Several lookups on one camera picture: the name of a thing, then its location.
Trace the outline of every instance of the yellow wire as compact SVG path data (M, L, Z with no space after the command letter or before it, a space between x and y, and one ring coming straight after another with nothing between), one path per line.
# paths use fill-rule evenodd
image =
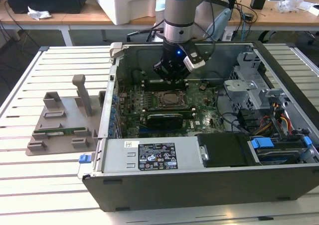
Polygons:
M272 123L267 124L264 128L262 128L260 131L258 131L258 132L256 133L256 135L259 134L259 133L261 133L261 132L263 132L263 131L265 131L265 130L268 129L271 125L272 125Z
M287 130L289 131L289 124L288 124L288 121L286 120L286 118L280 117L280 119L283 119L283 120L286 122L286 124L287 124Z

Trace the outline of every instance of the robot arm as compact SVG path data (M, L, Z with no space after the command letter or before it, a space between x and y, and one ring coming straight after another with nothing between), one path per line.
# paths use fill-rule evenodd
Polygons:
M165 81L177 83L205 65L192 42L196 7L204 0L165 0L163 56L154 70Z

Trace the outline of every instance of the motherboard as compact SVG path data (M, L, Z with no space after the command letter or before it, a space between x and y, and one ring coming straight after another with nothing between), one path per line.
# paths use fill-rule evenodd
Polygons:
M216 112L217 89L208 82L185 82L181 89L121 85L121 127L125 138L195 136L224 132Z

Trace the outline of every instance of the barcode sticker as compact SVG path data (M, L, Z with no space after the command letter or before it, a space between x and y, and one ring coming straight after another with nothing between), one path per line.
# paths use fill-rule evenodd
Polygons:
M139 141L124 141L124 148L137 148Z

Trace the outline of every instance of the sticker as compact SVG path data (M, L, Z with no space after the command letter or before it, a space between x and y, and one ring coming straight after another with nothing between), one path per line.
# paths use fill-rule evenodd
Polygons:
M51 132L51 133L47 133L47 136L59 136L59 135L64 135L63 132Z
M137 148L139 141L124 141L124 148Z
M139 170L145 171L178 168L174 143L139 144L138 147Z

